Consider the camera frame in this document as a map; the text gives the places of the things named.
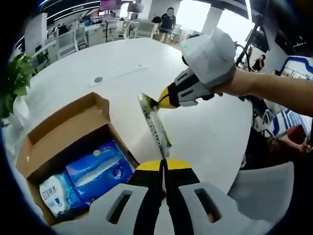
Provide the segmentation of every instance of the wet wipes package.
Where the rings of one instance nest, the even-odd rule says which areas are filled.
[[[119,183],[126,183],[134,170],[114,141],[82,156],[66,169],[80,198],[89,205]]]
[[[39,185],[39,191],[43,202],[59,219],[73,217],[88,207],[79,198],[66,170],[45,180]]]

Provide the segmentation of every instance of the cardboard box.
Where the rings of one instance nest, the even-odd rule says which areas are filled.
[[[34,202],[42,209],[44,219],[52,226],[62,222],[44,204],[39,184],[62,171],[87,149],[114,140],[133,167],[138,162],[110,123],[109,101],[90,93],[55,112],[24,140],[16,163],[26,179]]]

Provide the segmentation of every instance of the window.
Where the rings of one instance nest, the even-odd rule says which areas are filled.
[[[183,0],[176,15],[176,23],[184,28],[201,32],[211,5],[196,0]]]
[[[245,46],[245,41],[254,23],[232,11],[224,10],[217,27],[229,34],[232,40]]]

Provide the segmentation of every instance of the white pillar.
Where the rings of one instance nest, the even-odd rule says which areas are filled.
[[[223,10],[213,7],[210,7],[209,12],[207,13],[206,20],[204,22],[204,26],[202,29],[203,34],[208,34],[211,35],[213,30],[216,28],[221,15],[222,15]]]
[[[143,5],[143,11],[139,13],[138,18],[147,20],[149,17],[152,0],[137,0],[136,3]]]
[[[25,28],[25,51],[27,55],[35,54],[39,45],[44,46],[47,39],[47,13],[33,18]]]

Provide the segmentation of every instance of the white round table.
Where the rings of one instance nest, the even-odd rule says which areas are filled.
[[[110,101],[111,121],[135,158],[140,163],[160,159],[138,94],[158,99],[184,69],[180,51],[147,38],[101,44],[71,54],[31,80],[25,97],[31,117],[22,136],[68,103],[97,92]],[[104,81],[94,85],[92,81],[99,76]],[[160,116],[173,144],[171,157],[187,161],[201,181],[228,193],[246,150],[251,104],[224,95],[199,100],[194,107],[160,110]]]

